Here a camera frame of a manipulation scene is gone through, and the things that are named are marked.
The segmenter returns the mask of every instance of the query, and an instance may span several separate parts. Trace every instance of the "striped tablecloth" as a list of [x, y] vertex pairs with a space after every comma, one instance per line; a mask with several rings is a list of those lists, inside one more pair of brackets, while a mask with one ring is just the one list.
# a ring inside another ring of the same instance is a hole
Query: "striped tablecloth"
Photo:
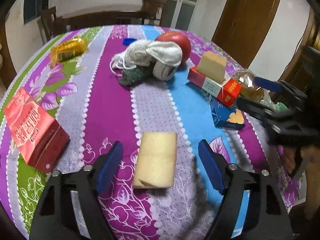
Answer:
[[[167, 30], [147, 25], [115, 25], [60, 35], [36, 52], [12, 82], [0, 110], [0, 200], [26, 238], [47, 175], [25, 164], [6, 125], [4, 106], [21, 86], [70, 135], [71, 142], [57, 163], [62, 173], [78, 171], [93, 163], [116, 140], [123, 144], [124, 157], [112, 187], [99, 197], [101, 208], [120, 240], [204, 238], [222, 196], [212, 188], [198, 158], [197, 145], [201, 139], [244, 170], [271, 171], [290, 210], [299, 182], [284, 173], [279, 155], [268, 147], [260, 123], [245, 115], [246, 126], [241, 131], [215, 128], [207, 93], [187, 81], [188, 69], [198, 64], [202, 54], [209, 50], [228, 59], [228, 73], [241, 68], [218, 46], [183, 31], [190, 39], [192, 52], [187, 67], [180, 67], [172, 80], [165, 83], [149, 79], [130, 89], [118, 84], [109, 62], [114, 54], [125, 50], [123, 38], [154, 40]], [[50, 48], [75, 35], [87, 37], [88, 51], [50, 69]], [[132, 190], [143, 131], [178, 133], [174, 187], [165, 194]], [[244, 192], [234, 236], [242, 231], [248, 196]], [[76, 192], [72, 198], [80, 232], [89, 237]]]

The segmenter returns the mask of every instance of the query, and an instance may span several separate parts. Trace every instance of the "colorful floral tablecloth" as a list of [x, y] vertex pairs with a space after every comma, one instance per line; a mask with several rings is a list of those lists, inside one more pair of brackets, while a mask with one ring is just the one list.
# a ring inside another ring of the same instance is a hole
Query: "colorful floral tablecloth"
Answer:
[[[6, 125], [4, 106], [21, 86], [70, 135], [71, 142], [57, 163], [62, 173], [93, 163], [116, 140], [123, 144], [124, 157], [112, 187], [99, 196], [101, 208], [119, 240], [204, 238], [222, 196], [212, 188], [198, 158], [201, 139], [244, 170], [271, 171], [290, 210], [299, 182], [285, 174], [259, 121], [245, 114], [245, 128], [240, 131], [215, 128], [208, 94], [187, 80], [188, 69], [198, 64], [208, 50], [228, 59], [228, 73], [241, 68], [218, 46], [183, 31], [190, 39], [192, 52], [186, 66], [181, 66], [172, 80], [165, 83], [149, 79], [130, 89], [118, 84], [109, 62], [114, 54], [125, 50], [122, 40], [154, 40], [167, 30], [147, 25], [115, 25], [60, 35], [36, 52], [12, 82], [0, 110], [0, 200], [26, 238], [47, 175], [25, 164]], [[50, 69], [50, 48], [76, 35], [87, 37], [88, 51]], [[174, 187], [162, 194], [132, 190], [143, 131], [178, 133]], [[244, 192], [233, 236], [242, 231], [248, 199], [249, 193]], [[72, 200], [80, 232], [89, 237], [77, 192], [72, 192]]]

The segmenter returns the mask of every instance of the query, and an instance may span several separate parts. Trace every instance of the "pink and red box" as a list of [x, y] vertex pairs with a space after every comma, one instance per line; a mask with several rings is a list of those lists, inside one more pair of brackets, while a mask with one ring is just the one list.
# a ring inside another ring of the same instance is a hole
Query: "pink and red box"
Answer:
[[20, 88], [4, 114], [12, 137], [26, 164], [51, 172], [69, 141], [69, 135], [34, 99]]
[[227, 107], [232, 106], [239, 96], [241, 90], [241, 85], [234, 79], [230, 78], [227, 73], [225, 74], [225, 80], [223, 84], [218, 84], [217, 82], [198, 72], [197, 66], [190, 68], [188, 80], [198, 87], [201, 87], [207, 93], [213, 95]]

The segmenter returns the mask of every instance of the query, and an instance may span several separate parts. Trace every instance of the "blue stripe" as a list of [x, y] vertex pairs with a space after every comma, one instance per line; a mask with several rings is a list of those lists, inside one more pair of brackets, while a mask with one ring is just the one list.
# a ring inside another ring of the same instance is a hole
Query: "blue stripe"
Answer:
[[[154, 40], [160, 32], [154, 26], [142, 25], [142, 29], [148, 40]], [[203, 95], [201, 89], [187, 80], [188, 69], [179, 68], [174, 75], [174, 78], [167, 82], [170, 93], [175, 101], [175, 106], [183, 122], [183, 127], [188, 135], [188, 140], [191, 142], [192, 153], [196, 157], [197, 167], [200, 171], [200, 176], [207, 190], [208, 201], [215, 207], [215, 212], [218, 212], [222, 201], [220, 193], [212, 187], [209, 177], [204, 169], [204, 166], [199, 158], [198, 144], [202, 139], [210, 143], [218, 137], [222, 137], [223, 144], [229, 153], [232, 163], [236, 163], [236, 158], [230, 146], [230, 143], [224, 131], [215, 128], [213, 124], [210, 105]], [[249, 203], [248, 192], [244, 192], [243, 201], [235, 226], [235, 230], [239, 231], [243, 227], [247, 206]]]

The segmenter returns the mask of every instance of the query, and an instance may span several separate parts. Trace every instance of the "yellow wrapper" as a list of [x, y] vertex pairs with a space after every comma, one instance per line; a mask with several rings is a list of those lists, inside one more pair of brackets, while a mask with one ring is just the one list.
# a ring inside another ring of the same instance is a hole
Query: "yellow wrapper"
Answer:
[[54, 46], [51, 49], [50, 59], [54, 63], [71, 59], [84, 53], [87, 49], [87, 46], [87, 39], [76, 36], [69, 41], [66, 41], [58, 46]]

